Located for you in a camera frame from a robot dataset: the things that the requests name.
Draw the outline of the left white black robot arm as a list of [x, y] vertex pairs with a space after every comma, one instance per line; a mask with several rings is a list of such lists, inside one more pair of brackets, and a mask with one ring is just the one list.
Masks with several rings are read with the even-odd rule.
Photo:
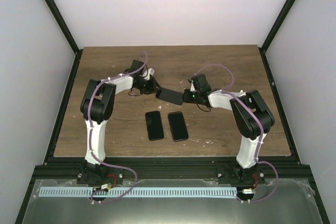
[[113, 112], [115, 96], [132, 89], [141, 94], [153, 93], [158, 87], [154, 73], [145, 62], [134, 60], [130, 68], [115, 77], [89, 80], [80, 105], [87, 128], [87, 163], [101, 165], [106, 158], [106, 125]]

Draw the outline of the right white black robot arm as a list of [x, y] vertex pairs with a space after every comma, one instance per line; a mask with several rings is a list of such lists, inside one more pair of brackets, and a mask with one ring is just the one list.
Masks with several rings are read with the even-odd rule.
[[257, 90], [229, 92], [212, 89], [204, 74], [194, 75], [188, 81], [191, 87], [184, 91], [185, 103], [232, 111], [241, 134], [233, 177], [238, 183], [248, 182], [259, 161], [259, 152], [264, 139], [275, 124], [271, 110]]

